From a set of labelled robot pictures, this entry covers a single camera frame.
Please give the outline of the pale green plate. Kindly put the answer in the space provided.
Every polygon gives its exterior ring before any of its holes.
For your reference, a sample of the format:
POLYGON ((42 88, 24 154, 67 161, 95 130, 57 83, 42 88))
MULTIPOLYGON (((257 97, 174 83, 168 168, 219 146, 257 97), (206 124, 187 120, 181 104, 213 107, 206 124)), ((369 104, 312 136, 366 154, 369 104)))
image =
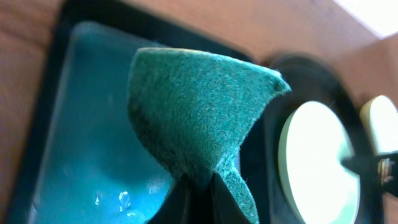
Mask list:
POLYGON ((397 108, 388 96, 371 99, 359 115, 376 155, 397 152, 397 108))
POLYGON ((341 165, 354 151, 329 107, 318 101, 299 106, 283 125, 277 152, 282 190, 302 223, 355 222, 359 175, 341 165))

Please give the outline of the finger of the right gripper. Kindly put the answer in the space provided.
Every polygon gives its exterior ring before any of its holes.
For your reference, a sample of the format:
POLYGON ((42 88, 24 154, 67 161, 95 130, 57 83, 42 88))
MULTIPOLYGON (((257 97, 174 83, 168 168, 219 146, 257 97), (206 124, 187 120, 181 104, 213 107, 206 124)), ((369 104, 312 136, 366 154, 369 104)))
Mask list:
POLYGON ((397 176, 397 153, 344 157, 341 164, 363 177, 397 176))

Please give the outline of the green sponge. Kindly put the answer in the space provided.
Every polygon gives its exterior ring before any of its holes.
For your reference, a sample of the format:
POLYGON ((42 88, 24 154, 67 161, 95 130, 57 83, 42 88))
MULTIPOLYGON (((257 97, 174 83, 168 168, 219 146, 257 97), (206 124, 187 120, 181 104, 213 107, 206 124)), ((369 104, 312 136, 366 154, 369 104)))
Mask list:
POLYGON ((259 222, 252 193, 234 160, 277 96, 290 91, 266 67, 199 50, 141 48, 132 59, 127 109, 144 148, 174 180, 200 188, 218 173, 251 223, 259 222))

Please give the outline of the pale green plate top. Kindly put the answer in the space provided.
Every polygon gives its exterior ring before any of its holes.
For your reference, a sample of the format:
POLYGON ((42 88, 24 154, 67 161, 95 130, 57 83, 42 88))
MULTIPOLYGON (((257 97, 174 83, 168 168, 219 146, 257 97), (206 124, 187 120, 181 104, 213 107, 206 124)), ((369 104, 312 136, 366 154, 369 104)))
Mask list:
POLYGON ((318 101, 299 106, 283 125, 277 152, 282 190, 302 223, 355 222, 359 175, 341 165, 354 151, 329 107, 318 101))

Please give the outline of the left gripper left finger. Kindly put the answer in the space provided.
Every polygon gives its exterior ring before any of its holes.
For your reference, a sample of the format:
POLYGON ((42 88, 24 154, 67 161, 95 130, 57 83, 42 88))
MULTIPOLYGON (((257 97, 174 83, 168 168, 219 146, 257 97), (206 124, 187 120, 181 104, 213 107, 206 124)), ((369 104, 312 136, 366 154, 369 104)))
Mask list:
POLYGON ((192 189, 186 174, 174 185, 157 213, 147 224, 188 224, 190 221, 190 204, 192 189))

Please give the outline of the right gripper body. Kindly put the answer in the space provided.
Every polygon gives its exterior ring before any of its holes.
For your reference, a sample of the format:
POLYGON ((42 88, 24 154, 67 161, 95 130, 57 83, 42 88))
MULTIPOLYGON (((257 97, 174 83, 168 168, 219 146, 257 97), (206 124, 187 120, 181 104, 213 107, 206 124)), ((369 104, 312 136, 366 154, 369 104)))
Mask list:
POLYGON ((377 156, 376 171, 379 191, 397 197, 397 155, 377 156))

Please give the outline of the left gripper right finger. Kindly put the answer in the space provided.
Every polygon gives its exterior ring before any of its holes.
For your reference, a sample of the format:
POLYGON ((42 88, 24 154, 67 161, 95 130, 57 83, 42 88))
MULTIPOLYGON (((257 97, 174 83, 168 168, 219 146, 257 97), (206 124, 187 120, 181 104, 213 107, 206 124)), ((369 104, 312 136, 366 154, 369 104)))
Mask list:
POLYGON ((212 224, 251 224, 218 173, 209 185, 212 224))

